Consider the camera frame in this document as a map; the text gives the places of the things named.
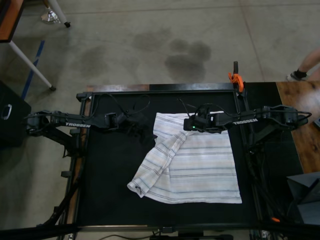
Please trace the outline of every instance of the concrete floor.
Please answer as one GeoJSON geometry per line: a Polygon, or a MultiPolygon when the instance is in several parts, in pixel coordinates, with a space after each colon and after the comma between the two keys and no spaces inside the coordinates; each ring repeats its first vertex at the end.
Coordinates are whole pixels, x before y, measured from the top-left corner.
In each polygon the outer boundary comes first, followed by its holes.
{"type": "MultiPolygon", "coordinates": [[[[76,94],[88,85],[228,82],[233,61],[247,82],[285,81],[320,40],[320,0],[59,3],[71,28],[42,23],[44,7],[31,1],[13,38],[32,61],[45,40],[38,69],[57,90],[34,76],[26,96],[34,112],[77,114],[76,94]]],[[[21,95],[29,68],[6,44],[0,55],[0,79],[21,95]]],[[[0,229],[32,227],[51,215],[65,194],[59,176],[70,160],[62,154],[62,146],[43,137],[0,152],[0,229]]],[[[79,239],[106,235],[86,234],[79,239]]]]}

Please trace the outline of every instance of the handle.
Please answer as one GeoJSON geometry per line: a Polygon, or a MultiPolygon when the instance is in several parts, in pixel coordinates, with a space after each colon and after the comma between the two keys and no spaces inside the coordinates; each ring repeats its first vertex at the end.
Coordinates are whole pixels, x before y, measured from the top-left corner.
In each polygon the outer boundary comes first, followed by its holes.
{"type": "Polygon", "coordinates": [[[3,110],[2,110],[2,113],[1,113],[1,119],[7,120],[7,119],[10,117],[11,110],[12,110],[12,105],[11,105],[11,104],[5,105],[4,108],[3,108],[3,110]],[[9,108],[9,110],[8,110],[7,115],[4,116],[4,113],[5,113],[5,109],[6,109],[6,108],[9,108]]]}
{"type": "Polygon", "coordinates": [[[233,74],[239,74],[239,67],[237,61],[233,62],[233,74]]]}

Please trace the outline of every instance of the leg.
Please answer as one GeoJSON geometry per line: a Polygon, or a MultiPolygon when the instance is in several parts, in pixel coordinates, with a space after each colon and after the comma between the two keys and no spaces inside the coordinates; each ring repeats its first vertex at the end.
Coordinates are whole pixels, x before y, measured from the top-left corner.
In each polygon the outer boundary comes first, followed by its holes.
{"type": "Polygon", "coordinates": [[[320,63],[320,47],[305,57],[299,67],[299,71],[306,73],[318,63],[320,63]]]}
{"type": "Polygon", "coordinates": [[[308,78],[308,82],[312,82],[312,81],[320,81],[320,67],[318,67],[312,74],[311,76],[308,78]]]}
{"type": "MultiPolygon", "coordinates": [[[[302,61],[297,71],[293,71],[291,74],[286,76],[288,81],[301,81],[306,80],[307,72],[312,69],[315,65],[320,63],[320,47],[309,53],[308,56],[302,61]]],[[[317,78],[317,71],[315,71],[313,79],[317,78]]]]}
{"type": "Polygon", "coordinates": [[[35,74],[38,75],[38,77],[50,88],[50,90],[55,91],[56,88],[51,85],[51,83],[45,78],[45,76],[42,75],[42,73],[36,68],[35,65],[27,58],[26,55],[15,45],[13,41],[9,42],[10,47],[13,49],[13,51],[18,54],[18,56],[34,71],[35,74]]]}
{"type": "Polygon", "coordinates": [[[64,15],[64,13],[62,12],[59,4],[57,3],[57,0],[48,0],[51,7],[54,9],[55,13],[58,15],[58,18],[60,19],[60,21],[67,27],[70,27],[70,22],[67,21],[66,16],[64,15]]]}

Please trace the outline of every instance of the striped towel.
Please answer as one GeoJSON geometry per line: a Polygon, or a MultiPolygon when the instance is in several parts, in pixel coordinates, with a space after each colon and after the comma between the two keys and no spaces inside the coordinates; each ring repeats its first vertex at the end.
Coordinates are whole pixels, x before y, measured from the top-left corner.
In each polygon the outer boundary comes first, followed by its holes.
{"type": "Polygon", "coordinates": [[[235,161],[227,131],[184,131],[185,113],[157,113],[155,147],[127,187],[141,198],[166,204],[241,204],[235,161]]]}

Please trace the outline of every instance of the blue tape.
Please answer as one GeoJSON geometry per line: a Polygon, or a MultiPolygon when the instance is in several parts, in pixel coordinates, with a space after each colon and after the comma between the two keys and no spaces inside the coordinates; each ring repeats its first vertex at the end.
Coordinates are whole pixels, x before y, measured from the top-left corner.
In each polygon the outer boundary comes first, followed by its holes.
{"type": "MultiPolygon", "coordinates": [[[[45,45],[45,40],[42,40],[40,45],[39,45],[39,48],[38,48],[38,51],[36,52],[36,56],[35,56],[35,61],[33,62],[33,65],[34,66],[37,66],[38,65],[38,62],[39,62],[39,58],[40,58],[40,55],[42,53],[42,50],[44,49],[44,45],[45,45]]],[[[32,81],[32,78],[34,76],[34,71],[30,70],[29,74],[28,74],[28,77],[26,79],[26,82],[25,82],[25,85],[24,85],[24,88],[23,88],[23,91],[22,91],[22,94],[21,94],[21,98],[24,100],[27,96],[27,93],[28,93],[28,90],[29,90],[29,87],[30,87],[30,84],[31,84],[31,81],[32,81]]]]}

